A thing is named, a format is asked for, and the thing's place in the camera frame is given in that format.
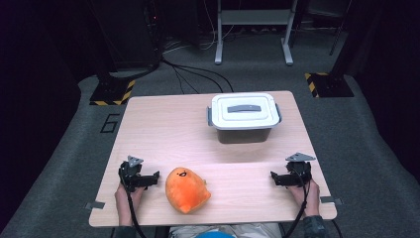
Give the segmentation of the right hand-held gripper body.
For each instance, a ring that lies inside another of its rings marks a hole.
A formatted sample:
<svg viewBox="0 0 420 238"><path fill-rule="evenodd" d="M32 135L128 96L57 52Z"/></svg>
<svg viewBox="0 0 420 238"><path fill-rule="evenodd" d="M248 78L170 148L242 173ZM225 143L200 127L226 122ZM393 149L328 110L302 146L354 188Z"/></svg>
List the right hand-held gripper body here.
<svg viewBox="0 0 420 238"><path fill-rule="evenodd" d="M312 180L310 162L315 161L315 157L297 152L287 157L286 160L286 168L294 178L293 185L303 186Z"/></svg>

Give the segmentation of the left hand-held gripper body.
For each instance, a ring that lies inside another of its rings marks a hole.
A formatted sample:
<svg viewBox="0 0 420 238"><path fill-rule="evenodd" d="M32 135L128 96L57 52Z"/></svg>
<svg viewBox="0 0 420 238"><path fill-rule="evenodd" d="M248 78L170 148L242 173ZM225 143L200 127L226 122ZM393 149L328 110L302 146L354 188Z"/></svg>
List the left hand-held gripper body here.
<svg viewBox="0 0 420 238"><path fill-rule="evenodd" d="M128 160L123 162L120 166L118 171L120 183L129 192L135 191L137 187L146 186L144 179L140 174L143 161L143 159L129 156Z"/></svg>

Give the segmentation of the orange plush toy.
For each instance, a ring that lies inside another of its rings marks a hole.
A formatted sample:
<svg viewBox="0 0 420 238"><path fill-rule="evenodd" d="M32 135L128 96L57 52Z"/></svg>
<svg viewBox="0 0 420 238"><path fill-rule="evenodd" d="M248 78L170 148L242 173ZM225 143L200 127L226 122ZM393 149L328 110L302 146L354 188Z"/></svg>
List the orange plush toy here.
<svg viewBox="0 0 420 238"><path fill-rule="evenodd" d="M204 205L211 197L206 181L188 168L175 168L166 178L165 195L171 206L188 214Z"/></svg>

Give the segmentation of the clear grey storage box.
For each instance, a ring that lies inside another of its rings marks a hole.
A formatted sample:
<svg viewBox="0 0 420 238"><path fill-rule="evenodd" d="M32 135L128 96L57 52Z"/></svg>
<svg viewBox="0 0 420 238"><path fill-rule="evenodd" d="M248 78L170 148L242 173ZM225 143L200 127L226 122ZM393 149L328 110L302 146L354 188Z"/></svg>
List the clear grey storage box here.
<svg viewBox="0 0 420 238"><path fill-rule="evenodd" d="M268 108L252 104L228 106L219 114L211 107L206 110L207 124L216 129L218 141L222 144L264 142L271 129L282 120L277 105Z"/></svg>

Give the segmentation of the white box lid grey handle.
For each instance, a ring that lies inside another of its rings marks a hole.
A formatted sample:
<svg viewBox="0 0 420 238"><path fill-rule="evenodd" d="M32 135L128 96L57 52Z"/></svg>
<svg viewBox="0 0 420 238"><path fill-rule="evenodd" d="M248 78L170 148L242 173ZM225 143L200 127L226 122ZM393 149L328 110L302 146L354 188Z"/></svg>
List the white box lid grey handle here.
<svg viewBox="0 0 420 238"><path fill-rule="evenodd" d="M218 130L271 129L282 120L268 93L224 93L212 98L208 122Z"/></svg>

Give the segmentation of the person's left hand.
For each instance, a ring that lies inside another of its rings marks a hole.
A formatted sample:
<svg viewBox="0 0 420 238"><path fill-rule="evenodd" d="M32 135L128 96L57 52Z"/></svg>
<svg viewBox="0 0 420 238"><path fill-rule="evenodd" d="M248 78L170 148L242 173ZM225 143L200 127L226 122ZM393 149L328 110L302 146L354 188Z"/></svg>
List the person's left hand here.
<svg viewBox="0 0 420 238"><path fill-rule="evenodd" d="M115 199L117 211L120 217L131 212L128 196L130 196L132 199L132 206L134 210L138 210L143 192L143 187L138 187L133 192L126 192L125 187L119 184L115 192Z"/></svg>

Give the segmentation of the person's right hand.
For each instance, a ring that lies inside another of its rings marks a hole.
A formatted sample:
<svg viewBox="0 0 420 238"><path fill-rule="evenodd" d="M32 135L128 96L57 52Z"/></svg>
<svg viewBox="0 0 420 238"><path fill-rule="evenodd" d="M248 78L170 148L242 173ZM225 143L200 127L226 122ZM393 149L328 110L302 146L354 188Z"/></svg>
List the person's right hand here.
<svg viewBox="0 0 420 238"><path fill-rule="evenodd" d="M303 211L305 217L319 215L319 185L312 179L305 186L289 186L287 188L295 202L301 205L306 202L305 209Z"/></svg>

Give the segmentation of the blue round object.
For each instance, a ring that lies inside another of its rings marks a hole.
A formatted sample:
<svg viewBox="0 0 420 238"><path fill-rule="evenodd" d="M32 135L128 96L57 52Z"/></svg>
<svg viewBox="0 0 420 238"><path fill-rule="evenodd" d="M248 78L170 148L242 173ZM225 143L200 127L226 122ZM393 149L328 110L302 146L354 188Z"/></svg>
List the blue round object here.
<svg viewBox="0 0 420 238"><path fill-rule="evenodd" d="M195 238L235 238L233 235L222 231L207 231L198 234Z"/></svg>

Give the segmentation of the black cabinet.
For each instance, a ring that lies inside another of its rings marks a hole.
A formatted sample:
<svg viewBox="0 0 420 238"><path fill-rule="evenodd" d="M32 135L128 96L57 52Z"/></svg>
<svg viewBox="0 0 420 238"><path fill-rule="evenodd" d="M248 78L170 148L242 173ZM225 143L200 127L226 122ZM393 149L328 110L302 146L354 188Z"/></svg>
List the black cabinet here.
<svg viewBox="0 0 420 238"><path fill-rule="evenodd" d="M158 22L154 0L91 0L117 68L159 62Z"/></svg>

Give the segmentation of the black yellow striped base plate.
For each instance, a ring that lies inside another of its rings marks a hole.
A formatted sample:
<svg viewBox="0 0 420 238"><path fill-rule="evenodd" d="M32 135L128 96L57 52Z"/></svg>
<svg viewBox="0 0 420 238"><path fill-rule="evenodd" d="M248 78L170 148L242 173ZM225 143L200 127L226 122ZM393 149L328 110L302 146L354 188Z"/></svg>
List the black yellow striped base plate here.
<svg viewBox="0 0 420 238"><path fill-rule="evenodd" d="M117 80L108 85L99 83L89 99L89 104L123 105L128 101L134 85L134 80Z"/></svg>
<svg viewBox="0 0 420 238"><path fill-rule="evenodd" d="M326 72L305 73L309 90L313 97L353 97L354 94L347 82L342 78L334 78Z"/></svg>

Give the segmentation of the white metal stand frame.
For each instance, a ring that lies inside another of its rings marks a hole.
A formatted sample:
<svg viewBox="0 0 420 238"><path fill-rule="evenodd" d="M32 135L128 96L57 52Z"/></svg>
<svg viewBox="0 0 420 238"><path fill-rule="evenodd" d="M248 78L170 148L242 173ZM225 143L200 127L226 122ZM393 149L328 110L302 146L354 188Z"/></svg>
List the white metal stand frame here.
<svg viewBox="0 0 420 238"><path fill-rule="evenodd" d="M217 0L217 48L215 52L214 63L222 63L223 58L223 26L285 26L286 31L281 38L281 47L284 61L287 65L293 65L293 58L290 51L289 39L291 36L294 17L296 14L298 0L291 0L291 6L288 9L270 9L270 10L224 10L222 0Z"/></svg>

